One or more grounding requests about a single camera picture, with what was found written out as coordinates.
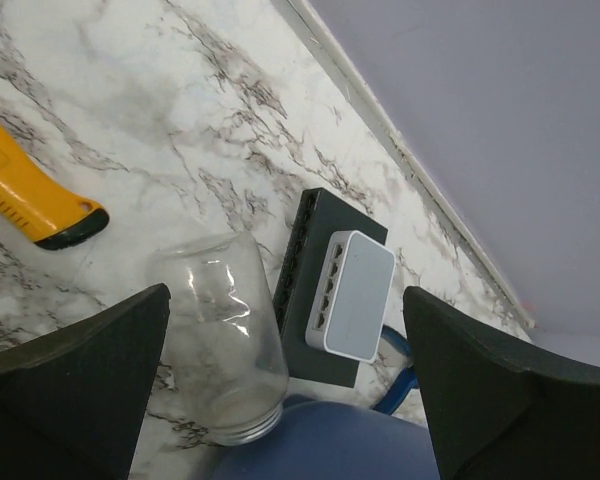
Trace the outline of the white device on black tray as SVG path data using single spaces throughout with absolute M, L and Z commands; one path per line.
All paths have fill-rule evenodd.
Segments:
M 303 192 L 273 299 L 290 376 L 353 387 L 374 360 L 394 272 L 387 233 L 324 188 Z

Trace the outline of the blue plastic bin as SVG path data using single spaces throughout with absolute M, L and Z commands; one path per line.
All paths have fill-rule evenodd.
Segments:
M 429 431 L 370 409 L 303 400 L 266 436 L 232 447 L 212 479 L 438 479 Z

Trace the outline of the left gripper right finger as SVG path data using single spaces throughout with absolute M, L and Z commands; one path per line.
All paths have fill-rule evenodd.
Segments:
M 473 319 L 420 287 L 403 296 L 443 479 L 600 479 L 600 367 Z

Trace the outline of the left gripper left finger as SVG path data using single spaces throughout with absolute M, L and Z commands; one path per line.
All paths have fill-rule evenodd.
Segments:
M 0 479 L 128 477 L 169 301 L 153 285 L 0 352 Z

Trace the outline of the orange utility knife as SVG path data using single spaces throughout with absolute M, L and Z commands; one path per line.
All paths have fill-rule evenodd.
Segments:
M 100 203 L 73 193 L 44 173 L 1 125 L 0 214 L 47 251 L 77 246 L 110 221 Z

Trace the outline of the clear glass jar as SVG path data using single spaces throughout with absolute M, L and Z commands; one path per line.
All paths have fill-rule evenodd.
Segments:
M 224 446 L 279 422 L 289 384 L 258 244 L 248 232 L 155 252 L 147 277 L 170 291 L 165 350 L 188 417 Z

